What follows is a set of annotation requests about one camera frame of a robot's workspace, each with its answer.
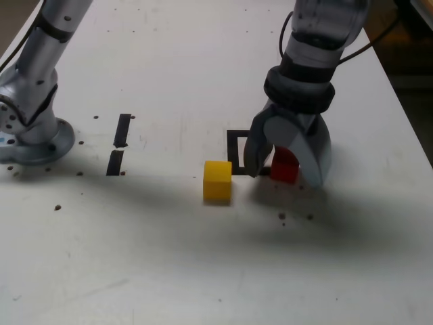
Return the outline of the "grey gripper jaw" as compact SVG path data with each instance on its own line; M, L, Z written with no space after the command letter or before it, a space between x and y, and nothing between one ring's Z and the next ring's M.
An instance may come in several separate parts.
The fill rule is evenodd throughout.
M264 132L265 123L274 116L274 103L267 101L265 107L253 118L244 147L244 168L246 175L257 177L262 171L272 149Z
M316 134L304 134L288 120L274 116L264 126L269 142L291 151L300 165L304 180L312 188L321 187L331 167L331 141L327 125L318 115Z

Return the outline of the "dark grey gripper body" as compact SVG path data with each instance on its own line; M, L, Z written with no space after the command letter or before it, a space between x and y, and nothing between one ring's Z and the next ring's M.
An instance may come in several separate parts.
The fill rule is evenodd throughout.
M318 129L318 115L301 114L286 108L276 108L276 114L299 128L304 134L316 134Z

